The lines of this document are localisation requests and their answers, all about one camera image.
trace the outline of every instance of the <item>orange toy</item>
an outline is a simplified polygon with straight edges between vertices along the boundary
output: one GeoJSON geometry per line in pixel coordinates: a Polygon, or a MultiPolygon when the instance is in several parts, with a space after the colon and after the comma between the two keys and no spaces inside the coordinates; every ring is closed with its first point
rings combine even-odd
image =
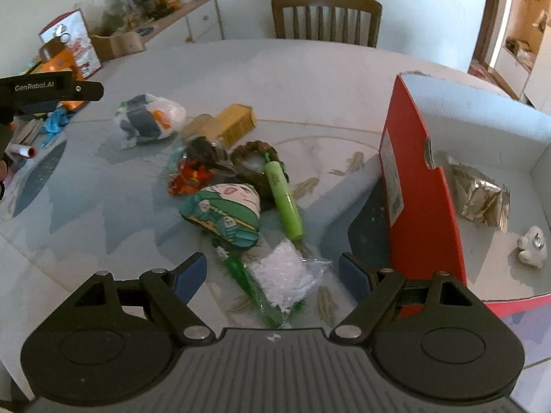
{"type": "Polygon", "coordinates": [[[214,175],[207,171],[205,166],[197,165],[196,161],[186,160],[180,164],[180,173],[170,180],[169,194],[195,194],[205,186],[205,183],[214,175]]]}

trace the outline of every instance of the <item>chair backrest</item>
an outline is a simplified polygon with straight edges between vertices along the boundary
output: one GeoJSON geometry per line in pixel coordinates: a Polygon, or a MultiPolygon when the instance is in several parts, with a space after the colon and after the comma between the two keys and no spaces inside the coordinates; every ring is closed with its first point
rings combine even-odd
{"type": "Polygon", "coordinates": [[[100,62],[116,59],[130,54],[141,53],[145,51],[142,38],[137,32],[125,32],[123,34],[114,34],[109,37],[92,35],[90,37],[92,45],[96,50],[100,62]]]}
{"type": "Polygon", "coordinates": [[[343,8],[342,23],[342,42],[347,43],[349,38],[349,12],[356,11],[354,44],[360,44],[360,30],[362,21],[362,12],[370,14],[369,31],[367,36],[367,46],[376,47],[379,25],[381,24],[382,5],[376,0],[272,0],[272,13],[275,24],[275,35],[277,38],[287,38],[285,35],[284,8],[293,8],[293,36],[295,39],[299,35],[299,12],[298,8],[305,8],[305,38],[312,40],[312,13],[311,7],[316,7],[316,16],[318,18],[318,40],[328,40],[334,42],[337,38],[337,15],[335,8],[343,8]],[[325,36],[325,23],[323,19],[323,8],[330,8],[331,25],[329,38],[325,36]]]}

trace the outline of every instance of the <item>wooden door frame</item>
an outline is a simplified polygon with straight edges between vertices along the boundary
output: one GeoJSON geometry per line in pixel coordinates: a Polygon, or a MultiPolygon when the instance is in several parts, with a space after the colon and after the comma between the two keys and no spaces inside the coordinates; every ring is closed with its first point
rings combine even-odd
{"type": "Polygon", "coordinates": [[[492,33],[494,32],[495,22],[498,16],[499,0],[494,0],[494,3],[490,3],[490,0],[486,0],[484,4],[484,13],[482,20],[480,21],[480,31],[478,32],[478,39],[473,52],[473,60],[478,60],[481,64],[486,64],[485,58],[490,46],[490,40],[492,33]]]}

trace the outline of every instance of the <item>open cardboard box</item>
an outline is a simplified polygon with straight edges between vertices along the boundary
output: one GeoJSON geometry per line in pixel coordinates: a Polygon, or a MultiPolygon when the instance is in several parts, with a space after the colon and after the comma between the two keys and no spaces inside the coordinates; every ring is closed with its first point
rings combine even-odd
{"type": "Polygon", "coordinates": [[[533,225],[551,241],[550,142],[551,117],[522,103],[398,76],[380,148],[393,267],[414,279],[450,272],[500,317],[551,304],[551,256],[537,269],[516,246],[533,225]],[[444,170],[432,166],[444,153],[510,188],[507,232],[458,218],[444,170]]]}

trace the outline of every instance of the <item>white tablecloth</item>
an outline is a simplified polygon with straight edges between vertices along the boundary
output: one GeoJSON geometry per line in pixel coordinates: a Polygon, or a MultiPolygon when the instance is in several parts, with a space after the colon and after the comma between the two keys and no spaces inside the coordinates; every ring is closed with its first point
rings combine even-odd
{"type": "MultiPolygon", "coordinates": [[[[108,63],[94,76],[105,86],[104,98],[81,111],[49,147],[50,153],[64,147],[59,165],[48,165],[54,169],[51,177],[45,172],[37,181],[26,181],[39,157],[17,173],[11,195],[0,204],[0,360],[15,381],[31,395],[19,363],[21,346],[92,273],[106,269],[117,279],[130,279],[154,267],[172,269],[197,250],[214,258],[200,230],[180,218],[180,201],[166,193],[163,167],[174,142],[119,149],[112,118],[121,101],[148,92],[182,104],[190,117],[217,114],[234,102],[253,106],[258,126],[244,140],[274,145],[291,184],[310,181],[311,192],[298,205],[307,245],[319,254],[328,225],[380,175],[377,149],[393,82],[408,71],[505,96],[487,82],[441,65],[323,42],[190,44],[108,63]],[[356,152],[364,155],[364,168],[345,176],[330,173],[345,171],[356,152]],[[27,192],[32,201],[21,206],[18,192],[41,185],[34,198],[27,192]]],[[[276,211],[262,224],[272,245],[283,237],[276,211]]],[[[331,258],[340,246],[323,245],[331,258]]],[[[237,292],[216,266],[209,266],[208,283],[190,307],[216,332],[236,324],[255,326],[246,316],[224,314],[237,292]]],[[[343,318],[353,303],[337,281],[327,284],[336,291],[343,318]]],[[[320,325],[312,318],[304,316],[301,325],[320,325]]]]}

